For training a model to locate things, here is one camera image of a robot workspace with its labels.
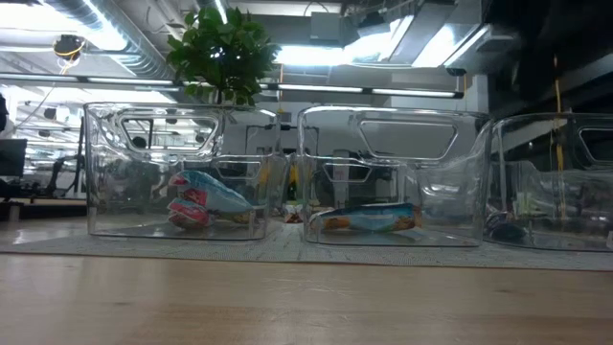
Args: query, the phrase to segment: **blue snack package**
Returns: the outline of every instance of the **blue snack package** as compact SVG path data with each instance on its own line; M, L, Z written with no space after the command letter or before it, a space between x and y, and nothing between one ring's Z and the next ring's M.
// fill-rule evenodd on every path
M348 207L315 214L309 223L323 231L395 232L421 227L421 208L410 203Z
M178 188L180 198L206 207L209 211L242 214L253 209L253 206L242 195L205 172L179 172L170 179L169 185Z

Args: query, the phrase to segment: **desk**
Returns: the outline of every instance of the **desk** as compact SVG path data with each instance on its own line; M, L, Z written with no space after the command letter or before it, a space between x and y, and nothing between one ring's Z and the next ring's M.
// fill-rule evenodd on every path
M613 273L0 255L4 344L611 344Z

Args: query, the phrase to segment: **green leaves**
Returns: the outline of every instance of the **green leaves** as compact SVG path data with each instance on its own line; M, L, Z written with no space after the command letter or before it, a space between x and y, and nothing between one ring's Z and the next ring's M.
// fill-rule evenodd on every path
M172 34L169 34L169 45L175 50L183 48L183 43L180 40L174 38Z
M185 88L190 96L207 101L211 92L221 90L226 102L254 105L253 96L261 92L258 80L272 70L280 48L269 43L265 29L249 13L228 9L226 15L224 24L216 8L187 14L182 39L169 36L167 63L177 78L195 81Z

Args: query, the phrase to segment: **ceiling pipe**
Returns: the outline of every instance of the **ceiling pipe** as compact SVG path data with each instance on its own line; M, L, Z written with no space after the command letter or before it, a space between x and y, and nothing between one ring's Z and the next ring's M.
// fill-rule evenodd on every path
M127 46L121 52L136 55L119 55L112 58L136 77L143 79L174 77L174 72L166 64L164 57L114 1L47 0L46 4L66 17L82 23L92 32L104 35L105 31L109 31L109 36L115 35L115 31L119 33L127 42Z
M164 6L161 3L164 3L164 1L160 1L160 0L147 0L147 3L149 5L149 7L151 8L151 11L157 15L158 18L160 18L160 20L162 21L162 23L164 23L164 27L166 28L166 30L169 31L169 33L176 39L181 40L183 34L179 31L179 29L173 28L170 23L178 23L178 24L183 24L181 22L176 22L174 18L172 18L170 15L168 15L167 11L165 11L162 6Z

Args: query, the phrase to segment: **clear plastic bin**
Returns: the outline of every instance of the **clear plastic bin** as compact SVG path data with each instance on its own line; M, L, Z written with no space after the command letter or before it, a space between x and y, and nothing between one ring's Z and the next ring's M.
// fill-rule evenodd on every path
M533 114L494 125L485 237L613 250L613 116Z
M266 110L90 103L92 235L256 240L266 235L280 127Z
M486 116L318 106L301 112L298 127L307 241L481 243Z

